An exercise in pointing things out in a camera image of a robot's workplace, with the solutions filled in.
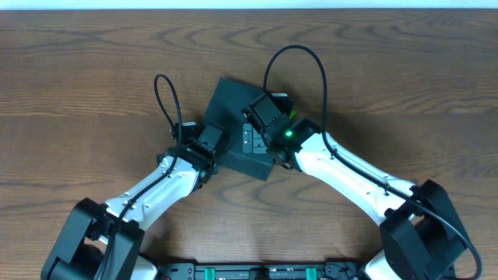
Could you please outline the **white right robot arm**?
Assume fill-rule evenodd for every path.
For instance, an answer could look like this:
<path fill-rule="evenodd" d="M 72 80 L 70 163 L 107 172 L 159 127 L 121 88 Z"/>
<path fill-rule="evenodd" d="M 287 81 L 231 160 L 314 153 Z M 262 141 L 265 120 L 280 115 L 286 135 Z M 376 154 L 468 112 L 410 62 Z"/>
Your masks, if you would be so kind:
<path fill-rule="evenodd" d="M 369 279 L 442 279 L 466 251 L 482 273 L 472 244 L 447 192 L 432 180 L 421 185 L 379 170 L 343 148 L 308 119 L 287 114 L 244 115 L 269 155 L 316 177 L 363 210 L 379 227 L 382 248 L 363 266 Z"/>

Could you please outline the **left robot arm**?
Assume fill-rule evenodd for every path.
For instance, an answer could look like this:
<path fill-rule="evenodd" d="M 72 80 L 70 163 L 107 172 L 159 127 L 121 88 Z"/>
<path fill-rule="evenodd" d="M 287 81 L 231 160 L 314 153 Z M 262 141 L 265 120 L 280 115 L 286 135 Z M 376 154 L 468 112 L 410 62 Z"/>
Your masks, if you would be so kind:
<path fill-rule="evenodd" d="M 156 277 L 137 265 L 146 230 L 175 202 L 205 184 L 223 148 L 194 140 L 169 149 L 158 167 L 133 188 L 99 204 L 89 198 L 71 210 L 42 268 L 42 279 Z"/>

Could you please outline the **black gift box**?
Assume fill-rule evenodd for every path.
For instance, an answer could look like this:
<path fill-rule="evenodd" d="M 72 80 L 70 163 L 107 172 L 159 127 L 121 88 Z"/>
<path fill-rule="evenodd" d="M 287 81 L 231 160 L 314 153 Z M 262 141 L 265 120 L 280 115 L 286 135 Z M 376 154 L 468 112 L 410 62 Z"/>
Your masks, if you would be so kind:
<path fill-rule="evenodd" d="M 243 124 L 249 123 L 242 110 L 262 93 L 261 89 L 249 84 L 221 78 L 205 112 L 204 121 L 224 128 L 230 136 L 219 158 L 220 166 L 258 180 L 267 180 L 274 166 L 273 158 L 267 152 L 253 154 L 242 151 Z"/>

